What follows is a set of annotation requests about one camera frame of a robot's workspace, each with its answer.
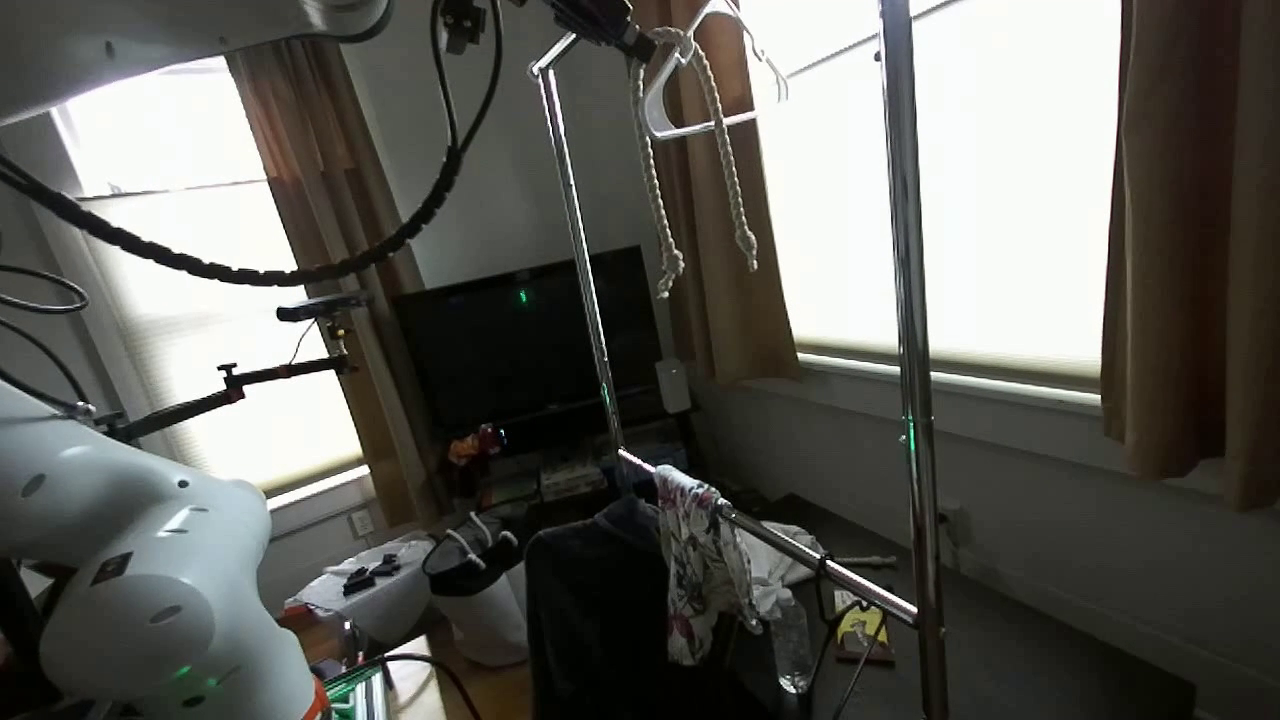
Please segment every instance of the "black monitor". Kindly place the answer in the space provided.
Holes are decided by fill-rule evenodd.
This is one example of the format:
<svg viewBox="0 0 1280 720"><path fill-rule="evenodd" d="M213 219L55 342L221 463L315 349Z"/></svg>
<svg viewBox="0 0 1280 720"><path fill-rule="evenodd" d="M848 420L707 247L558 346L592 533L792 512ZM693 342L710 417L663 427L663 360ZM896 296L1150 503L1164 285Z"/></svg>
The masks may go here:
<svg viewBox="0 0 1280 720"><path fill-rule="evenodd" d="M651 420L659 342L642 256L594 252L592 268L625 423ZM609 427L570 262L411 291L395 315L445 431L488 420L510 449L555 449Z"/></svg>

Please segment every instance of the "curtain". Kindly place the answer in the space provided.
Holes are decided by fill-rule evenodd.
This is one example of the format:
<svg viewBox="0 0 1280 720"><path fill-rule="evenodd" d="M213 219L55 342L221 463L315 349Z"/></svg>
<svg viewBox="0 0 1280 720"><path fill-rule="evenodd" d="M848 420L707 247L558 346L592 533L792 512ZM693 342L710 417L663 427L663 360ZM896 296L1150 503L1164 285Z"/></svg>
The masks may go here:
<svg viewBox="0 0 1280 720"><path fill-rule="evenodd" d="M642 3L642 28L674 26L686 28L699 0ZM699 46L714 65L722 111L750 109L745 36L734 26L707 20ZM703 121L699 84L693 73L668 89L673 121ZM749 378L795 378L795 342L776 268L761 141L750 124L731 130L739 185L761 239L761 271L749 271L731 239L731 209L722 202L714 141L693 135L656 146L663 202L674 246L682 247L686 271L673 291L674 351L686 360L693 379L749 379Z"/></svg>
<svg viewBox="0 0 1280 720"><path fill-rule="evenodd" d="M341 50L279 42L237 54L227 65L296 262L303 268L333 264L379 246L398 217ZM428 489L435 435L416 405L411 360L387 304L405 290L418 290L416 264L398 252L344 290L366 296L366 314L349 315L355 371L341 371L341 379L379 507L387 523L435 520L440 498Z"/></svg>
<svg viewBox="0 0 1280 720"><path fill-rule="evenodd" d="M1126 0L1104 413L1139 478L1280 501L1280 3Z"/></svg>

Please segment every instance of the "clothes rack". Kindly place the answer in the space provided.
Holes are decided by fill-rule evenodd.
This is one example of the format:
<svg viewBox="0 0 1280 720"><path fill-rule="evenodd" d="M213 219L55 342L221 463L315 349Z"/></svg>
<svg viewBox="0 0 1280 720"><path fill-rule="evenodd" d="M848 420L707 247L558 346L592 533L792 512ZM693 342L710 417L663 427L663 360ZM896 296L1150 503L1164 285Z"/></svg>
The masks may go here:
<svg viewBox="0 0 1280 720"><path fill-rule="evenodd" d="M884 607L886 615L915 627L918 639L918 703L926 720L947 720L947 657L945 657L945 590L938 590L938 501L934 501L934 435L930 435L930 371L926 371L926 291L922 291L922 219L918 219L918 141L915 141L915 42L909 0L879 0L879 67L884 67L884 146L886 146L886 211L893 211L893 264L896 264L896 330L901 330L901 443L909 463L911 494L911 584L915 603L884 592L879 584L855 578L853 570L815 556L781 533L768 533L761 520L734 512L731 503L718 515L805 570L823 574L830 584L855 592L860 602ZM583 321L592 336L592 360L599 379L599 399L609 413L611 449L625 451L618 408L611 394L609 366L609 330L594 296L592 239L583 226L583 206L570 169L570 146L555 84L555 65L574 50L574 32L555 42L527 73L538 89L538 109L548 124L548 146L558 169L558 202L570 226L574 277L583 296Z"/></svg>

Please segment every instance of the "window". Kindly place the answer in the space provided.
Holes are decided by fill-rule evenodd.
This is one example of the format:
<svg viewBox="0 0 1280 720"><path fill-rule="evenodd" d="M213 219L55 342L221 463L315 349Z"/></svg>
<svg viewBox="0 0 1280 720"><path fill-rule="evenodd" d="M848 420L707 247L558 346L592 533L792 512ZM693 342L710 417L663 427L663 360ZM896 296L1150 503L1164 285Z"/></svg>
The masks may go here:
<svg viewBox="0 0 1280 720"><path fill-rule="evenodd" d="M749 0L749 15L781 67L879 32L879 0ZM781 271L806 351L896 351L876 54L795 75L783 99L750 67ZM1094 379L1114 75L1114 0L954 0L915 20L938 366Z"/></svg>
<svg viewBox="0 0 1280 720"><path fill-rule="evenodd" d="M55 109L83 206L179 252L238 268L293 268L253 130L222 62L109 84ZM87 246L99 296L156 408L221 387L217 366L268 368L324 358L315 332L279 325L299 290L227 290ZM261 489L358 463L335 378L253 384L233 408L175 423L179 461Z"/></svg>

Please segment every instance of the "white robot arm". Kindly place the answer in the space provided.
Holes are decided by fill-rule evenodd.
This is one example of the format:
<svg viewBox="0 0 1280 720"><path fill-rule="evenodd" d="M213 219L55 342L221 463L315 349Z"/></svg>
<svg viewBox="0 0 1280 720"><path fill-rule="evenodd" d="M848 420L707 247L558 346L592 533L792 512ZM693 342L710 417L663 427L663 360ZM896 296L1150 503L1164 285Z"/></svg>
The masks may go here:
<svg viewBox="0 0 1280 720"><path fill-rule="evenodd" d="M364 42L390 0L4 0L0 124L163 65L279 36Z"/></svg>
<svg viewBox="0 0 1280 720"><path fill-rule="evenodd" d="M319 718L324 687L257 598L268 533L253 486L0 384L0 556L77 570L38 639L60 694L139 718Z"/></svg>

